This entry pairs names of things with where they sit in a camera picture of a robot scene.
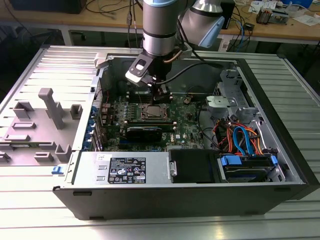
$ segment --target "wooden workbench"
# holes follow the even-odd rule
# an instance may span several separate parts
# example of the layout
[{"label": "wooden workbench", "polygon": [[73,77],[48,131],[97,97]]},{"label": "wooden workbench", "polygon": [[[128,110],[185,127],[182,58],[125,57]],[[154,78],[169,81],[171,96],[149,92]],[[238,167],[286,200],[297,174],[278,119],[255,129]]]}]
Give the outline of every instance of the wooden workbench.
[{"label": "wooden workbench", "polygon": [[[126,32],[127,31],[127,14],[128,7],[118,10],[115,13],[115,19],[104,16],[100,13],[90,12],[83,9],[80,14],[67,14],[59,12],[38,12],[38,11],[16,11],[13,10],[6,0],[12,13],[26,27],[59,29],[62,32],[66,45],[72,45],[70,30],[82,31],[100,31],[100,32]],[[118,0],[100,0],[100,4],[112,4]],[[105,10],[113,10],[129,5],[128,0],[123,0],[117,5],[108,6]],[[97,2],[89,5],[89,8],[94,11],[99,11]],[[253,30],[252,40],[266,42],[281,42],[281,43],[302,43],[316,44],[320,40],[320,24],[307,26],[293,19],[289,19],[286,25],[268,24],[262,25],[256,23],[256,14],[248,13],[249,6],[239,6],[240,14],[245,18],[245,21],[255,25]],[[320,12],[320,6],[311,5],[311,10]],[[142,11],[136,5],[136,24],[139,32],[142,32]],[[0,24],[9,26],[18,26],[19,24],[9,14],[5,8],[4,2],[0,1]],[[239,29],[234,21],[231,21],[229,28],[221,30],[220,37],[227,41],[239,34]]]}]

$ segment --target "aluminum extrusion table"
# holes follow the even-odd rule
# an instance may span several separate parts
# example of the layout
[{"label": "aluminum extrusion table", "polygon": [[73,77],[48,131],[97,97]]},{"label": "aluminum extrusion table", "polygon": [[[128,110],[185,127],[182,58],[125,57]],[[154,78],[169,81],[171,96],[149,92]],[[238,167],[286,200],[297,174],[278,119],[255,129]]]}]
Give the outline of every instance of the aluminum extrusion table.
[{"label": "aluminum extrusion table", "polygon": [[[86,101],[96,74],[96,53],[106,47],[42,48],[0,104],[0,136],[15,116],[12,107],[37,100],[41,87],[52,88],[62,107]],[[131,49],[133,54],[139,49]],[[320,98],[286,59],[252,53],[203,53],[238,57],[249,64],[304,158],[320,180]],[[52,193],[59,177],[52,166],[0,167],[0,236],[10,239],[184,239],[266,240],[320,238],[320,190],[287,201],[265,215],[172,219],[81,221]]]}]

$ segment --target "power cord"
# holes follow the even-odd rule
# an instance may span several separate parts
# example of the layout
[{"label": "power cord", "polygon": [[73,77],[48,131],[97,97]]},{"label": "power cord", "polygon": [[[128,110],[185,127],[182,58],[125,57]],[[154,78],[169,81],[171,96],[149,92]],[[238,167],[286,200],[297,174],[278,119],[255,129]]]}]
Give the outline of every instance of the power cord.
[{"label": "power cord", "polygon": [[209,65],[211,67],[214,67],[214,68],[218,68],[218,69],[222,69],[224,66],[222,66],[221,64],[219,63],[215,63],[215,62],[209,62],[209,61],[205,61],[205,62],[197,62],[197,63],[194,63],[194,64],[191,64],[189,66],[187,66],[186,68],[184,68],[183,70],[181,70],[180,72],[178,72],[176,75],[174,75],[173,77],[165,80],[165,81],[161,81],[161,82],[156,82],[155,85],[162,85],[162,84],[167,84],[167,83],[170,83],[172,82],[173,80],[175,80],[177,77],[179,77],[181,74],[183,74],[184,72],[186,72],[187,70],[195,67],[195,66],[198,66],[198,65]]},{"label": "power cord", "polygon": [[143,11],[144,7],[141,5],[141,3],[138,0],[135,0],[135,3],[139,6],[139,8]]},{"label": "power cord", "polygon": [[133,7],[133,24],[134,24],[134,32],[135,32],[135,44],[136,44],[136,48],[138,47],[138,33],[137,33],[137,24],[136,24],[136,10],[135,10],[135,3],[134,0],[132,0],[132,7]]},{"label": "power cord", "polygon": [[[188,40],[188,38],[187,38],[187,35],[186,35],[185,31],[184,31],[184,28],[182,27],[182,24],[181,24],[181,22],[180,22],[179,19],[178,19],[177,23],[178,23],[178,29],[179,29],[179,33],[180,33],[180,37],[181,37],[182,41],[183,41],[183,39],[184,39],[184,41],[185,41],[187,44],[190,44],[190,43],[189,43],[189,40]],[[205,60],[196,53],[196,51],[194,50],[193,47],[191,47],[191,51],[192,51],[192,53],[193,53],[200,61],[205,62]]]},{"label": "power cord", "polygon": [[113,13],[113,12],[116,12],[116,11],[119,11],[121,9],[125,9],[127,7],[130,7],[130,5],[127,5],[127,6],[122,6],[122,7],[119,7],[117,9],[113,9],[113,10],[109,10],[109,11],[103,11],[103,10],[100,10],[100,11],[95,11],[95,10],[91,10],[89,9],[89,5],[92,4],[93,2],[95,2],[97,0],[91,0],[90,2],[88,2],[86,5],[85,5],[85,9],[87,9],[89,12],[91,13],[95,13],[95,14],[104,14],[104,13]]},{"label": "power cord", "polygon": [[131,0],[130,0],[130,5],[129,5],[129,12],[126,16],[126,24],[128,26],[128,33],[127,33],[127,38],[128,38],[128,45],[129,45],[129,48],[131,48],[131,45],[130,45],[130,26],[132,24],[132,14],[131,14]]}]

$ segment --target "warning label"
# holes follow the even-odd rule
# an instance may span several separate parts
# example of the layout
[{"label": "warning label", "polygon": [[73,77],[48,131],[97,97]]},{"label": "warning label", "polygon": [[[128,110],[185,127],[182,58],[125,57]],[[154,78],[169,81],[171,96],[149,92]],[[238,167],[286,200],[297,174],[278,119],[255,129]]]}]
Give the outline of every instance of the warning label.
[{"label": "warning label", "polygon": [[110,159],[110,184],[145,184],[146,183],[145,157],[112,157]]}]

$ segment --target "gray floor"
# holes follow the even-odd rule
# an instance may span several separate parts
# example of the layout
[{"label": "gray floor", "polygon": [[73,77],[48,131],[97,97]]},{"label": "gray floor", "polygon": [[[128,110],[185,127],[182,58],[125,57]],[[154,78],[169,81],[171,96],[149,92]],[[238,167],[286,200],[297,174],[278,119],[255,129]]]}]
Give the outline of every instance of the gray floor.
[{"label": "gray floor", "polygon": [[[17,31],[19,32],[18,38],[14,39],[13,37],[8,36],[5,40],[0,42],[0,100],[4,98],[6,93],[16,82],[42,43],[50,45],[64,44],[59,32],[50,37],[39,37],[36,40],[31,41],[30,35],[24,29],[18,29]],[[30,31],[33,35],[46,32],[45,29],[30,29]],[[106,32],[106,42],[102,42],[100,32],[85,31],[83,33],[86,36],[86,40],[83,40],[80,35],[73,36],[73,41],[76,46],[128,47],[126,33]],[[141,35],[138,35],[138,46],[140,46],[141,37]],[[220,39],[217,39],[209,50],[217,51],[219,44]],[[130,35],[130,45],[131,47],[136,47],[134,34]],[[304,73],[303,75],[308,83],[318,94],[320,94],[320,47],[318,47],[313,54],[315,47],[315,45],[306,46],[302,44],[278,44],[270,42],[257,43],[251,41],[248,46],[244,45],[239,52],[277,53],[284,55],[301,74]],[[306,66],[309,66],[311,63],[312,66],[305,72]]]}]

